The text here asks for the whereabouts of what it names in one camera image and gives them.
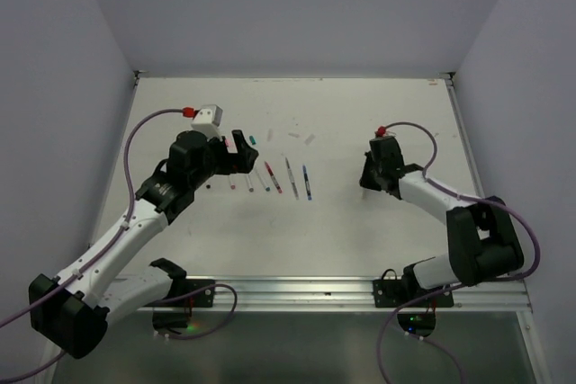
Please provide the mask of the red gel pen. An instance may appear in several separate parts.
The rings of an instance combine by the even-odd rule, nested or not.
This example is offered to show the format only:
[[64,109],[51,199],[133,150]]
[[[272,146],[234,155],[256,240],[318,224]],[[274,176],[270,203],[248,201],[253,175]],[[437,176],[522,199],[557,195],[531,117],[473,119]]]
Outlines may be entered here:
[[281,185],[279,184],[272,167],[270,166],[270,164],[267,161],[265,161],[264,164],[265,164],[265,169],[268,172],[275,189],[277,190],[278,193],[282,194],[283,189],[282,189]]

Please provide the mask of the grey capped white marker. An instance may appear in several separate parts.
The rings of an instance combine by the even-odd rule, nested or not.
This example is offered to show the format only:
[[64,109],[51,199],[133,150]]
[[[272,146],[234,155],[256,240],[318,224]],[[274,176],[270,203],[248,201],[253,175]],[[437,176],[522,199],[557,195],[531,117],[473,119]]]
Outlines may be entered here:
[[254,188],[253,182],[251,180],[250,174],[246,174],[246,183],[247,183],[248,191],[254,192],[255,188]]

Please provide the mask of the green capped white marker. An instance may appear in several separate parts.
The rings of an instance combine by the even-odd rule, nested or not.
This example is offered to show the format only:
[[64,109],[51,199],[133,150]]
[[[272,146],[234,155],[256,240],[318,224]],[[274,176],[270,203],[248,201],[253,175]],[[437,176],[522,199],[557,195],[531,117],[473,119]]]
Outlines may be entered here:
[[270,187],[269,183],[266,181],[265,177],[261,174],[260,170],[258,168],[255,168],[254,172],[255,172],[255,175],[256,175],[258,181],[260,182],[260,184],[264,188],[264,190],[266,192],[270,192],[271,187]]

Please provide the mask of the dark purple gel pen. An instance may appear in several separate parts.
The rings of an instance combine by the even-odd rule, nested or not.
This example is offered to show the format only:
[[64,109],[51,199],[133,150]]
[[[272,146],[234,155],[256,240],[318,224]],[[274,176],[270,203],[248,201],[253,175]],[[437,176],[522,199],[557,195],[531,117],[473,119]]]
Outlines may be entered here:
[[294,197],[295,197],[295,200],[299,200],[299,193],[298,193],[297,186],[296,186],[296,182],[295,182],[295,178],[294,178],[294,175],[293,175],[293,170],[292,170],[291,165],[290,165],[290,163],[289,163],[289,160],[288,160],[288,158],[287,158],[286,156],[284,157],[284,162],[285,162],[285,166],[286,166],[286,170],[287,170],[289,182],[290,182],[290,185],[292,186],[293,195],[294,195]]

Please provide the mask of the blue gel pen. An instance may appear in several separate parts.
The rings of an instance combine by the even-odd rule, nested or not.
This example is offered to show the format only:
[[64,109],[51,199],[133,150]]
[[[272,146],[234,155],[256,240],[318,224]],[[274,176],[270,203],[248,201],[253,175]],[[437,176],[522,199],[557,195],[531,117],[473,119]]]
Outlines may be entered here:
[[302,176],[303,176],[303,180],[304,180],[304,185],[305,185],[305,191],[306,191],[307,200],[308,200],[308,201],[311,201],[311,200],[312,200],[311,185],[310,185],[310,178],[309,178],[309,175],[308,175],[308,170],[307,170],[307,166],[306,166],[306,165],[302,165]]

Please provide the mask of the clear blue pen cap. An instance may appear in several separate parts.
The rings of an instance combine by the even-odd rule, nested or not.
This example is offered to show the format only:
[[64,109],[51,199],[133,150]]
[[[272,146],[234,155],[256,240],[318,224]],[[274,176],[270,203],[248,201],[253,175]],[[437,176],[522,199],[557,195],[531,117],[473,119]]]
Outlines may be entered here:
[[306,138],[305,144],[308,146],[314,139],[315,139],[314,134],[310,134],[310,135]]

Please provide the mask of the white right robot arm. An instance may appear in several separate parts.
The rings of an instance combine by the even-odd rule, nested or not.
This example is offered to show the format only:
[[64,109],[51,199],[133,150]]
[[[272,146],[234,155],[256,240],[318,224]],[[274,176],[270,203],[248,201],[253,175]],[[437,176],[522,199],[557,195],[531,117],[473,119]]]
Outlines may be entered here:
[[391,293],[411,305],[421,305],[433,290],[454,283],[474,286],[494,280],[524,265],[524,254],[503,202],[492,197],[471,201],[437,189],[424,169],[404,162],[393,136],[373,138],[365,153],[360,185],[386,192],[437,219],[446,228],[447,252],[406,266]]

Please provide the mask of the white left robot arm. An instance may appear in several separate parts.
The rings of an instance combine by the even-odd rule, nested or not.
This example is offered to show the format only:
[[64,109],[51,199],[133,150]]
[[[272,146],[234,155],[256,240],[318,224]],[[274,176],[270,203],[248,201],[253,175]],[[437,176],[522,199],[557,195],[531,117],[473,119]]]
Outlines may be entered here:
[[120,219],[83,255],[50,278],[30,284],[31,326],[75,359],[102,342],[108,327],[137,309],[182,306],[191,297],[214,290],[210,281],[192,290],[186,272],[159,258],[141,275],[115,285],[126,264],[193,204],[196,191],[214,175],[248,174],[258,152],[235,129],[236,149],[229,152],[223,137],[207,138],[195,130],[177,135],[167,158],[130,198]]

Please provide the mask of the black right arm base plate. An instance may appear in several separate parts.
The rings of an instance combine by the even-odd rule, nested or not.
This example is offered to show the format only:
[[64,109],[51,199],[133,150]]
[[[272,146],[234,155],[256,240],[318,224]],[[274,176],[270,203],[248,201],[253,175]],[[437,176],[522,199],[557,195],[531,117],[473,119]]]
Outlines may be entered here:
[[377,308],[397,308],[427,296],[426,299],[410,305],[411,308],[417,308],[417,312],[399,312],[395,318],[403,331],[422,338],[431,336],[436,329],[437,310],[452,308],[455,305],[451,292],[432,296],[433,290],[420,288],[408,276],[400,277],[393,269],[386,269],[380,278],[372,281],[372,285],[373,302]]

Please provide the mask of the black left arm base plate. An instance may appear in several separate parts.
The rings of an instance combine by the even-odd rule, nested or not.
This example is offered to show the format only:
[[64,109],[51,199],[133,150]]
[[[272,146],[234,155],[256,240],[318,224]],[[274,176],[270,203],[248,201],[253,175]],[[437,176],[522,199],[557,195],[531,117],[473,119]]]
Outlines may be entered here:
[[194,323],[194,312],[213,306],[214,288],[211,285],[214,283],[215,280],[210,279],[177,280],[167,294],[171,301],[154,304],[153,328],[171,335],[184,335],[199,330],[200,325]]

